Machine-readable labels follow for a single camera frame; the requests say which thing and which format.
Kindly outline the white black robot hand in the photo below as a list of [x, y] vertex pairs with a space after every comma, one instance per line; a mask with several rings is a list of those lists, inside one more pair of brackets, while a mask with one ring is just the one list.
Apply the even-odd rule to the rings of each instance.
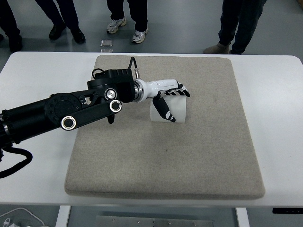
[[134, 102], [142, 102], [146, 99], [152, 100], [160, 116], [169, 122], [176, 119], [170, 113], [169, 107], [164, 100], [164, 96], [186, 96], [190, 97], [186, 87], [174, 79], [157, 80], [145, 82], [141, 79], [134, 80], [135, 99]]

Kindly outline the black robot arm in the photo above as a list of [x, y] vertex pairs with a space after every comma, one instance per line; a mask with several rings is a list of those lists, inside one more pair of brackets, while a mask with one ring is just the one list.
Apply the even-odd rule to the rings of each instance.
[[0, 114], [0, 150], [25, 156], [25, 160], [3, 170], [1, 178], [8, 177], [28, 165], [33, 155], [12, 145], [62, 128], [66, 131], [107, 118], [112, 124], [123, 103], [135, 100], [134, 79], [127, 69], [94, 69], [88, 89], [72, 93], [57, 93], [49, 98], [17, 108], [3, 110]]

